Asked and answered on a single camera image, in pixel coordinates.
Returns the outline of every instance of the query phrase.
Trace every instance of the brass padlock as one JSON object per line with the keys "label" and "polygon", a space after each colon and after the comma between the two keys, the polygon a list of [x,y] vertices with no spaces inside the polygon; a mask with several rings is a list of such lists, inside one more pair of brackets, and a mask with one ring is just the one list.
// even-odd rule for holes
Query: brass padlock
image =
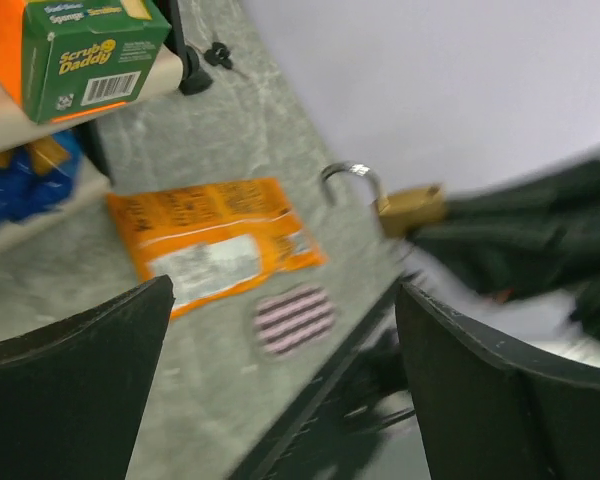
{"label": "brass padlock", "polygon": [[335,202],[327,179],[336,173],[351,173],[365,178],[373,189],[374,209],[384,235],[388,238],[405,238],[424,225],[438,223],[448,214],[445,195],[441,185],[428,185],[387,194],[380,178],[361,163],[334,163],[321,173],[325,195]]}

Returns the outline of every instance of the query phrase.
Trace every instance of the striped coaster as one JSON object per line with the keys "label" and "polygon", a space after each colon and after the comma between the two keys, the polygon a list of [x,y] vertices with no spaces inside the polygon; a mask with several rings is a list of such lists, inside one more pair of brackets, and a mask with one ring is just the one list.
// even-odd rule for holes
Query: striped coaster
{"label": "striped coaster", "polygon": [[325,290],[303,285],[258,303],[256,337],[265,352],[282,357],[328,335],[334,318]]}

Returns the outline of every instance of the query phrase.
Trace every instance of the orange package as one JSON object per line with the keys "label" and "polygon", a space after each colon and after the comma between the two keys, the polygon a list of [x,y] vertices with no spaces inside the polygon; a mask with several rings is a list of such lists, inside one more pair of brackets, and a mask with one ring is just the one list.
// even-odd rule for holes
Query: orange package
{"label": "orange package", "polygon": [[327,261],[275,178],[107,201],[140,279],[171,277],[172,318]]}

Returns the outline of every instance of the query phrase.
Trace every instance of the white shelf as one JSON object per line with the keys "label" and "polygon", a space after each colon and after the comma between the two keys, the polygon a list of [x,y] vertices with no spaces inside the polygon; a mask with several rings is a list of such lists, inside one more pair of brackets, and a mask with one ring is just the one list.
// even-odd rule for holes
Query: white shelf
{"label": "white shelf", "polygon": [[101,200],[110,189],[109,179],[98,172],[88,158],[82,159],[76,182],[71,197],[58,205],[57,211],[33,216],[22,223],[0,225],[0,253]]}
{"label": "white shelf", "polygon": [[[180,58],[163,46],[136,102],[177,89],[181,79],[182,62]],[[78,117],[62,123],[36,125],[27,118],[0,86],[0,152],[112,111],[115,110]]]}

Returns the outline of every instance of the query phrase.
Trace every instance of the gray countertop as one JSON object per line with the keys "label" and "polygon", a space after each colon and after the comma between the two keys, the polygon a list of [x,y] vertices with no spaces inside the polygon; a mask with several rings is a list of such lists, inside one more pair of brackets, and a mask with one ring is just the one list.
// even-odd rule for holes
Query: gray countertop
{"label": "gray countertop", "polygon": [[[330,258],[276,274],[169,328],[131,461],[132,480],[224,478],[349,334],[401,268],[370,210],[334,179],[325,204],[317,181],[334,161],[232,0],[182,0],[190,41],[212,31],[234,46],[239,75],[205,66],[211,90],[153,99],[98,121],[120,193],[277,177]],[[284,361],[259,353],[249,329],[258,299],[304,282],[337,305],[332,333]],[[0,340],[88,309],[138,283],[104,203],[0,256]]]}

